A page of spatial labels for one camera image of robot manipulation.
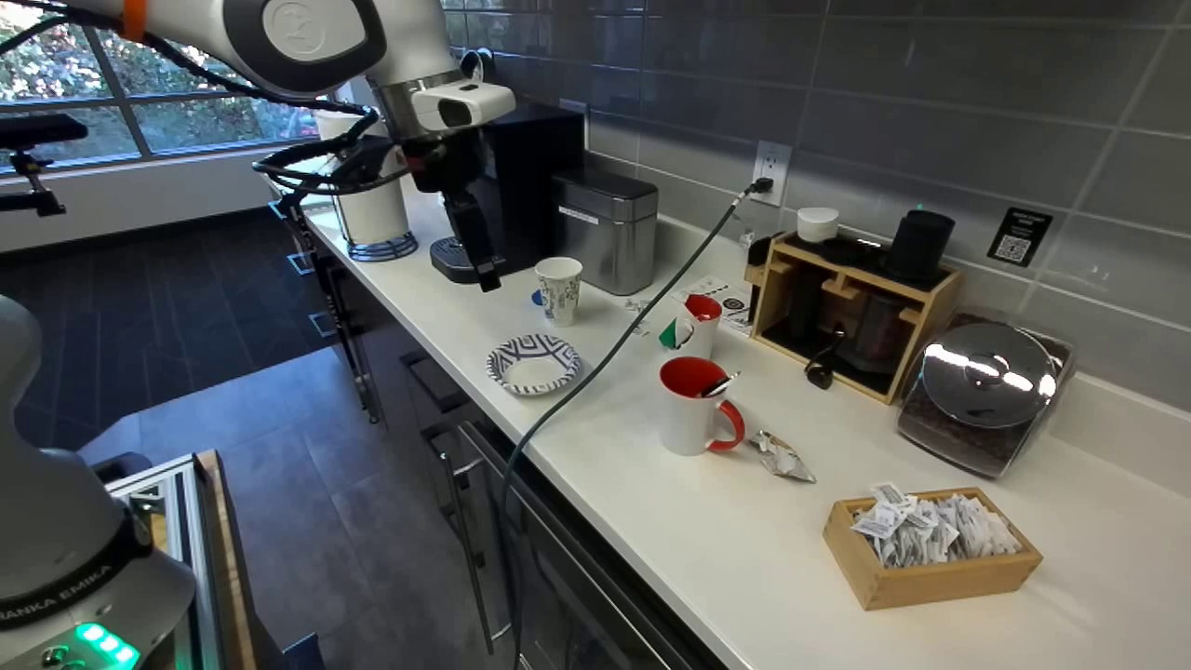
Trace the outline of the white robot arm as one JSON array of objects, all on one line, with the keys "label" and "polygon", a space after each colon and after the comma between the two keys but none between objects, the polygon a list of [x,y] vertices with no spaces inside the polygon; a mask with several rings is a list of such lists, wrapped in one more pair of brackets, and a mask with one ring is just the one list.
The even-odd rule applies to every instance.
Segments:
[{"label": "white robot arm", "polygon": [[[458,68],[440,0],[56,0],[56,11],[126,41],[211,54],[288,106],[366,78],[392,149],[443,197],[471,267],[494,256],[470,195],[477,129],[516,101]],[[0,668],[133,670],[180,629],[197,585],[82,457],[27,444],[13,408],[38,367],[33,313],[0,298]]]}]

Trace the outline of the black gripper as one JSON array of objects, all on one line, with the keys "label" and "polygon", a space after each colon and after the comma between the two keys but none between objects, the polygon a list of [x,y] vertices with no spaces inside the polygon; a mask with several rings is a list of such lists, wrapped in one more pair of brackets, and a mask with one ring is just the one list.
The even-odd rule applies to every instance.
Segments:
[{"label": "black gripper", "polygon": [[470,256],[477,279],[494,279],[494,250],[489,238],[489,219],[471,197],[471,181],[482,173],[482,144],[477,129],[425,138],[405,144],[405,163],[420,195],[440,195],[454,238]]}]

